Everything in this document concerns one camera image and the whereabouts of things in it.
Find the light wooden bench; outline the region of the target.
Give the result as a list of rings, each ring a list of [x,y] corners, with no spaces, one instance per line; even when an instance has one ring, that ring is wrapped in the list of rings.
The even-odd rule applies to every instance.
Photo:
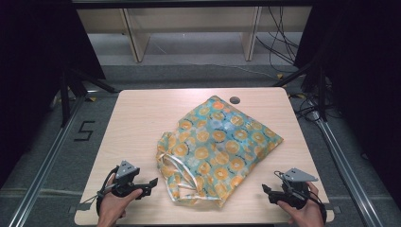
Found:
[[[253,58],[256,34],[284,23],[285,32],[305,29],[310,7],[222,7],[156,9],[80,9],[88,33],[122,33],[136,62],[143,60],[150,35],[178,32],[237,32],[244,58]]]

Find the person's right hand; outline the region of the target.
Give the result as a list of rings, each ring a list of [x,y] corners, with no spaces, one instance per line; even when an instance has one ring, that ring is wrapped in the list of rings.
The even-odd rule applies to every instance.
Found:
[[[297,210],[284,201],[278,201],[277,204],[290,215],[288,224],[296,223],[298,227],[324,227],[321,208],[318,204],[319,189],[312,182],[306,184],[310,189],[310,199],[302,209]]]

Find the aluminium floor rail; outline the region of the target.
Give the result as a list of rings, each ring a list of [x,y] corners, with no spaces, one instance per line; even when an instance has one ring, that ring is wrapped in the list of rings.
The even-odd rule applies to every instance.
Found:
[[[8,227],[24,227],[26,220],[39,197],[40,191],[47,179],[50,170],[52,169],[56,158],[58,157],[61,147],[65,142],[67,133],[70,131],[72,124],[74,123],[78,110],[82,106],[85,97],[77,97],[75,103],[72,105],[70,116],[61,126],[55,141],[53,142],[50,150],[47,152],[44,161],[42,162],[34,180],[27,189],[22,200],[20,201],[17,209],[15,210],[12,219],[10,220]]]
[[[321,118],[317,120],[318,127],[323,132],[323,138],[327,141],[332,159],[337,167],[339,174],[356,204],[358,211],[362,215],[365,227],[384,227],[383,221],[375,210],[374,204],[369,199],[368,194],[363,189],[350,163],[347,161],[340,144],[327,122]]]

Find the black curtain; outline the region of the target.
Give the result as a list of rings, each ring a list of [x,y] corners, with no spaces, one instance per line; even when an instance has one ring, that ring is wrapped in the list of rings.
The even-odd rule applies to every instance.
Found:
[[[338,20],[324,70],[349,127],[401,209],[401,0],[317,0],[296,66],[316,56]]]
[[[67,68],[104,79],[70,0],[0,0],[0,187],[42,124]]]

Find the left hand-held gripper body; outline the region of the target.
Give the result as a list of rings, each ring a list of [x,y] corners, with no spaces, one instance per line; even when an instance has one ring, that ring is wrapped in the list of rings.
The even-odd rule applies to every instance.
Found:
[[[140,172],[140,168],[130,164],[128,161],[123,160],[118,167],[113,180],[112,193],[119,197],[127,197],[131,192],[136,189],[151,188],[149,183],[135,184],[133,179]]]

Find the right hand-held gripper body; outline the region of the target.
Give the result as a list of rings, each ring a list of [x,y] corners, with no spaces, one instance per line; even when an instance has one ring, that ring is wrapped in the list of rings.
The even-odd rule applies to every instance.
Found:
[[[270,194],[277,194],[279,201],[284,201],[296,209],[302,209],[306,205],[306,201],[310,198],[306,183],[318,181],[315,176],[295,167],[287,172],[275,171],[274,175],[282,181],[283,191],[271,190]]]

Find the black metal stand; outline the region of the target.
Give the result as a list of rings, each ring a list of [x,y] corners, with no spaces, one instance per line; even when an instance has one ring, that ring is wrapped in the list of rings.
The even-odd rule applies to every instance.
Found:
[[[60,92],[61,92],[61,106],[62,106],[62,122],[61,125],[64,127],[69,119],[71,118],[70,104],[69,104],[69,92],[72,92],[76,97],[85,97],[88,94],[88,90],[83,85],[83,81],[89,81],[95,86],[112,94],[119,93],[119,90],[108,85],[107,83],[100,81],[90,75],[75,69],[68,68],[60,76]]]
[[[301,67],[294,73],[291,73],[289,76],[285,77],[282,80],[273,84],[273,87],[283,87],[288,83],[292,82],[296,78],[301,75],[305,75],[304,82],[301,85],[301,88],[304,92],[310,92],[313,89],[317,90],[318,94],[318,103],[315,105],[315,110],[319,114],[319,118],[326,122],[326,114],[325,114],[325,73],[323,69],[323,65],[319,61],[311,61],[307,63],[305,66]]]

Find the teal orange-print fabric bag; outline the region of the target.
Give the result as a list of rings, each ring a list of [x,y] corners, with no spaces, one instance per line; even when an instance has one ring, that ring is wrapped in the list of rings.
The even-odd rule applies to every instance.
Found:
[[[157,167],[175,202],[222,206],[255,166],[283,142],[218,96],[187,113],[157,144]]]

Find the person's left hand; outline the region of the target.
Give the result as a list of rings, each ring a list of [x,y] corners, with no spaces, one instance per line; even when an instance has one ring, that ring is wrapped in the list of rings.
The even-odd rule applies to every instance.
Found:
[[[128,205],[141,194],[141,189],[134,190],[124,198],[119,198],[113,193],[106,194],[100,204],[97,223],[117,223],[120,218],[126,216],[126,208]]]

